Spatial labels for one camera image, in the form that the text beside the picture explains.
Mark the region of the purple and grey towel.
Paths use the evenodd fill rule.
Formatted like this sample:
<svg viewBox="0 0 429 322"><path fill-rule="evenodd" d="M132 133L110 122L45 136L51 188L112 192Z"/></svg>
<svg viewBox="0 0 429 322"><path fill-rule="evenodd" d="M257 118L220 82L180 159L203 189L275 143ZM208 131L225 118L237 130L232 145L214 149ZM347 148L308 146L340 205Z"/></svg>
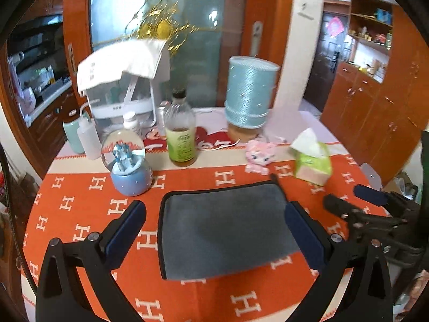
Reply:
<svg viewBox="0 0 429 322"><path fill-rule="evenodd" d="M286 204L274 180L167 193L158 217L161 277L214 278L294 254L299 247L285 223Z"/></svg>

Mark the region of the grey plastic stool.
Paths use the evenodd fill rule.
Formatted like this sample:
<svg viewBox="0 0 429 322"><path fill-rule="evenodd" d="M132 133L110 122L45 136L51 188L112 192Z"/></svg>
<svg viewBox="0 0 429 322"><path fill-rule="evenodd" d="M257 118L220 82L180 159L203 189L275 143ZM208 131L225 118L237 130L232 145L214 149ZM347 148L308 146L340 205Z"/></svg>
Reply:
<svg viewBox="0 0 429 322"><path fill-rule="evenodd" d="M382 180L380 175L368 163L363 163L360 166L360 169L367 178L368 184L371 188L377 191L382 190Z"/></svg>

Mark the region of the cardboard box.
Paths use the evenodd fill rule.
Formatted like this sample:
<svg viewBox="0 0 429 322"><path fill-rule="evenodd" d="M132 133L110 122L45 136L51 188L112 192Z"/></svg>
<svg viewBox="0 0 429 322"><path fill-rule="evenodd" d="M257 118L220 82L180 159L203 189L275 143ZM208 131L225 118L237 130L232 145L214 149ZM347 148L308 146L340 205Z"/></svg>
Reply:
<svg viewBox="0 0 429 322"><path fill-rule="evenodd" d="M420 204L422 196L421 187L414 184L405 171L400 171L382 190L399 193L407 199Z"/></svg>

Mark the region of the green tissue pack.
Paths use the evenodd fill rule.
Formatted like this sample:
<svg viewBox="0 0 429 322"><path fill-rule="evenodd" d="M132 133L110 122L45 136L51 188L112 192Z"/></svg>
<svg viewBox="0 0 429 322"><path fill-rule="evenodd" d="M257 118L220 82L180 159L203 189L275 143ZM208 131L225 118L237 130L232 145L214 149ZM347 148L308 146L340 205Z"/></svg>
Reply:
<svg viewBox="0 0 429 322"><path fill-rule="evenodd" d="M290 148L295 157L297 179L324 186L332 176L332 163L327 145L320 142L311 129L299 133Z"/></svg>

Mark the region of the wooden cabinet with shelves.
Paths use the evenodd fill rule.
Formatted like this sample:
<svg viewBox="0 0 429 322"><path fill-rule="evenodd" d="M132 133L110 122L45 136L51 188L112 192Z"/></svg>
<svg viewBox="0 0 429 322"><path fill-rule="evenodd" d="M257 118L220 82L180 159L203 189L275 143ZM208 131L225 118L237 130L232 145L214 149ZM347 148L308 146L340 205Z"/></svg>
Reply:
<svg viewBox="0 0 429 322"><path fill-rule="evenodd" d="M397 4L350 0L348 59L337 72L321 122L359 165L387 184L428 125L428 45Z"/></svg>

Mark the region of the blue snow globe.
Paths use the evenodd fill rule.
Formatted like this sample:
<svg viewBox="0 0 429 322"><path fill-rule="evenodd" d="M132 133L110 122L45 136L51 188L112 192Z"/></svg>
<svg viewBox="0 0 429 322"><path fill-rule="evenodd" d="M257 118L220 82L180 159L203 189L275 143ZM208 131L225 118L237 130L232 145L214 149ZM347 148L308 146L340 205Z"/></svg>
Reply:
<svg viewBox="0 0 429 322"><path fill-rule="evenodd" d="M145 159L143 140L131 130L118 129L102 142L101 158L113 186L124 196L139 196L149 190L153 171Z"/></svg>

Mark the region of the pink block toy figure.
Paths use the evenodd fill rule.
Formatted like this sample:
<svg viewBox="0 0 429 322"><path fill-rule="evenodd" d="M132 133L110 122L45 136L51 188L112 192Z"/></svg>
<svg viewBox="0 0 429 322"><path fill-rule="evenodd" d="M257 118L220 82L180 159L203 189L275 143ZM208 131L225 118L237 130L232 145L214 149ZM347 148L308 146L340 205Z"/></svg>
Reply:
<svg viewBox="0 0 429 322"><path fill-rule="evenodd" d="M267 165L273 162L276 155L276 144L261 140L250 140L245 147L247 165L246 173L256 173L263 176L269 174Z"/></svg>

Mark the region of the white squeeze bottle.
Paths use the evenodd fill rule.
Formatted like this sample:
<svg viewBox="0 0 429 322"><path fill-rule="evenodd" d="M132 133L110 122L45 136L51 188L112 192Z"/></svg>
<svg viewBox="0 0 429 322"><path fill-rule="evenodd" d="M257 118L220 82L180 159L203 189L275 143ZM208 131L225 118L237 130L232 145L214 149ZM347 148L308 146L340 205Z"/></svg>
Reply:
<svg viewBox="0 0 429 322"><path fill-rule="evenodd" d="M80 108L79 128L77 135L88 159L96 160L101 156L101 142L97 134L95 122L84 114L84 109L99 100L90 100Z"/></svg>

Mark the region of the mint green cup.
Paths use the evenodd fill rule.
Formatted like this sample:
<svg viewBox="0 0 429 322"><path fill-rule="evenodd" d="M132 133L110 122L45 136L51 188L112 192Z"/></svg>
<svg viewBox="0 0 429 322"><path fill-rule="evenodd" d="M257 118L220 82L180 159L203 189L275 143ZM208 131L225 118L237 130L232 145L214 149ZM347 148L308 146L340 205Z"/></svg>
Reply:
<svg viewBox="0 0 429 322"><path fill-rule="evenodd" d="M77 134L79 120L63 122L62 126L72 151L76 154L84 154L84 148Z"/></svg>

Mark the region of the small white pill bottle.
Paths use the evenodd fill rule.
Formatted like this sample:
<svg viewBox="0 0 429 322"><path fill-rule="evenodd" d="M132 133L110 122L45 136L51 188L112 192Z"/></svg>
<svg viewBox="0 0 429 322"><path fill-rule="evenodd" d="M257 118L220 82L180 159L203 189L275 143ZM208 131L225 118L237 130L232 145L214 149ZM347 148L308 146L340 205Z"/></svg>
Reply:
<svg viewBox="0 0 429 322"><path fill-rule="evenodd" d="M123 126L125 129L133 131L138 136L141 135L139 119L134 111L128 111L123 115Z"/></svg>

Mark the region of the orange H-pattern tablecloth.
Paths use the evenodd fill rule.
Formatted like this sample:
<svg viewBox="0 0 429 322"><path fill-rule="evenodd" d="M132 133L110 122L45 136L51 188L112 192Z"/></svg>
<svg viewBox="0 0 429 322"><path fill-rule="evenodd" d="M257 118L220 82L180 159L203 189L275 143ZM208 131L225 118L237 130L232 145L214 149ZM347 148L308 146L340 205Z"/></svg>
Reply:
<svg viewBox="0 0 429 322"><path fill-rule="evenodd" d="M382 209L354 196L367 179L345 147L306 114L275 116L279 142L266 175L223 114L199 114L199 154L175 166L149 138L149 188L115 189L102 159L64 147L36 195L25 230L22 296L32 321L390 321L392 292L380 236L355 240L333 196L363 216ZM296 177L283 136L312 127L328 149L323 185Z"/></svg>

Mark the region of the dark wooden entrance door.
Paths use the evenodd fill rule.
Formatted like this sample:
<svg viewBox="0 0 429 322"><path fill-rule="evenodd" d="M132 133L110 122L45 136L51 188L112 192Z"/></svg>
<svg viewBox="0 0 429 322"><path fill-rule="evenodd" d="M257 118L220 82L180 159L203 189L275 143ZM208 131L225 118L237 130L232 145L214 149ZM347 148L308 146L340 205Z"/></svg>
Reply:
<svg viewBox="0 0 429 322"><path fill-rule="evenodd" d="M326 0L323 4L319 38L303 99L322 112L342 56L349 20L349 2Z"/></svg>

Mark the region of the glass bottle green label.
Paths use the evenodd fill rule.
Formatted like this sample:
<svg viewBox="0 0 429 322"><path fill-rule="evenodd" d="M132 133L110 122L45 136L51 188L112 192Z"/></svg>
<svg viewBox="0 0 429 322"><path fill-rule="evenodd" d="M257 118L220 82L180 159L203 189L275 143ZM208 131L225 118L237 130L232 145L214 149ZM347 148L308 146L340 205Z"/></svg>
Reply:
<svg viewBox="0 0 429 322"><path fill-rule="evenodd" d="M167 148L171 162L184 167L196 160L196 116L185 89L172 91L172 103L164 115Z"/></svg>

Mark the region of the light blue table lamp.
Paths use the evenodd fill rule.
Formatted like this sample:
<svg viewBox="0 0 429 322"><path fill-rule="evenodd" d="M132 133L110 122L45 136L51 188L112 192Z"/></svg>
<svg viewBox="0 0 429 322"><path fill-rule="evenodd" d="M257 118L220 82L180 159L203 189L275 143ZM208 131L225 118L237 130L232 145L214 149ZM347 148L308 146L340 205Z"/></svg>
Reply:
<svg viewBox="0 0 429 322"><path fill-rule="evenodd" d="M225 117L232 140L254 139L268 119L273 89L280 66L257 57L229 59Z"/></svg>

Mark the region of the white appliance with cloth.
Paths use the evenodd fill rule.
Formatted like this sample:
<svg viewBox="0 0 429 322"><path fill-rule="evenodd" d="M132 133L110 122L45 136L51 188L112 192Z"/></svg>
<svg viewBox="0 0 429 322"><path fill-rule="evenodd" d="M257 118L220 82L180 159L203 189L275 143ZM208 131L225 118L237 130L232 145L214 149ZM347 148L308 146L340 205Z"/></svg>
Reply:
<svg viewBox="0 0 429 322"><path fill-rule="evenodd" d="M156 124L160 87L170 78L168 45L161 39L129 39L90 54L78 66L77 89L90 104L97 131L121 129L132 112L140 129Z"/></svg>

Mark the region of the glass sliding door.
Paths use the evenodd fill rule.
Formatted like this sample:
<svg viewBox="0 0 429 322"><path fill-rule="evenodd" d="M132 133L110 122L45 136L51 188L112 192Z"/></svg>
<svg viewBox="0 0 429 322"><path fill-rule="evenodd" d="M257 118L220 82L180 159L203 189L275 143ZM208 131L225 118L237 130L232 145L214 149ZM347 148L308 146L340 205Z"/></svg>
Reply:
<svg viewBox="0 0 429 322"><path fill-rule="evenodd" d="M292 0L63 0L71 78L93 51L133 36L164 39L170 79L161 93L184 88L195 107L220 107L228 62L236 55L282 64Z"/></svg>

